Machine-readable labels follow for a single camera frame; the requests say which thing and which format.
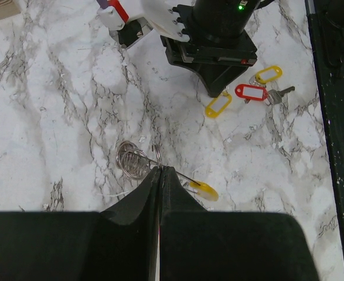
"red key tag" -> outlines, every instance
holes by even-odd
[[[268,97],[268,92],[264,87],[240,84],[234,90],[240,98],[253,101],[264,101]]]

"white marble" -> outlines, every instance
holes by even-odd
[[[211,210],[275,211],[302,225],[321,280],[344,264],[303,0],[279,0],[247,30],[271,85],[296,91],[283,104],[233,102],[217,119],[191,72],[172,67],[151,32],[120,49],[94,0],[21,0],[0,21],[0,211],[103,210],[137,186],[115,167],[128,139],[219,193]]]

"black cable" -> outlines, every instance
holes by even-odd
[[[270,3],[272,3],[273,1],[274,1],[274,0],[263,0],[263,1],[261,1],[260,4],[259,4],[259,6],[258,6],[258,8],[256,8],[256,10],[262,9],[262,8],[268,6],[268,5],[269,5]]]

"metal key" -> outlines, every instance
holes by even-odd
[[[284,95],[288,94],[291,91],[295,91],[295,87],[289,87],[286,88],[282,91],[276,91],[276,90],[269,90],[268,91],[268,100],[270,102],[270,104],[280,104],[282,103],[282,98]]]

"purple object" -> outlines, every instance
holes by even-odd
[[[97,3],[100,5],[100,8],[105,10],[109,7],[109,3],[107,0],[96,0]]]

